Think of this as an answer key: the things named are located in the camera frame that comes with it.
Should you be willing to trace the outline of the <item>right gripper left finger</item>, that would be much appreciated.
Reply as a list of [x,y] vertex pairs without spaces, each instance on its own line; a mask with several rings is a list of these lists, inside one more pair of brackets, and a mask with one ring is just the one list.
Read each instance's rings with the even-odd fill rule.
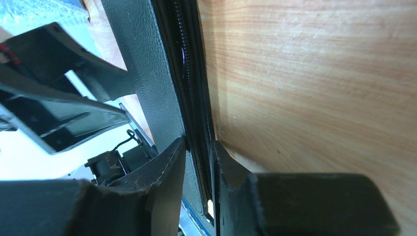
[[69,179],[3,181],[3,236],[175,236],[185,172],[185,141],[109,186]]

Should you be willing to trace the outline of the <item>black zippered tool case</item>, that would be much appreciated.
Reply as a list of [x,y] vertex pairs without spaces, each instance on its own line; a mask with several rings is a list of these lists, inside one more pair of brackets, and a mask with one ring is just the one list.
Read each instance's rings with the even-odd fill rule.
[[214,127],[198,4],[104,0],[102,5],[157,149],[185,139],[183,198],[206,222]]

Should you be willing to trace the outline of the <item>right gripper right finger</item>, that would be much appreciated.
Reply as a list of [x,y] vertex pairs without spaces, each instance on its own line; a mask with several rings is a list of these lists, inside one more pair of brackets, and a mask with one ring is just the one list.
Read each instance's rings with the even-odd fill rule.
[[348,173],[252,173],[211,145],[218,236],[396,236],[400,226],[375,183]]

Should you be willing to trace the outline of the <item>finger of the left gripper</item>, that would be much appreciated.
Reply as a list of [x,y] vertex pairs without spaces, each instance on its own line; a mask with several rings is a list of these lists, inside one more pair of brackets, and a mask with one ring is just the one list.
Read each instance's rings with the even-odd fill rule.
[[73,71],[99,102],[135,93],[126,70],[87,51],[57,22],[1,42],[0,51],[18,73],[50,88],[75,93],[65,76]]
[[49,154],[127,123],[121,109],[49,88],[6,64],[0,66],[0,129],[21,130]]

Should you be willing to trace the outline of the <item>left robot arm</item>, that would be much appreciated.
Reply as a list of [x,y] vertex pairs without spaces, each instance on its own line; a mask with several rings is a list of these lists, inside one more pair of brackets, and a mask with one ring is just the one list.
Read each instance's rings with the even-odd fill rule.
[[56,22],[0,42],[0,128],[22,131],[48,154],[69,151],[129,124],[119,141],[85,164],[93,182],[107,186],[157,156],[155,145],[124,105],[111,101],[133,93],[125,70],[78,44]]

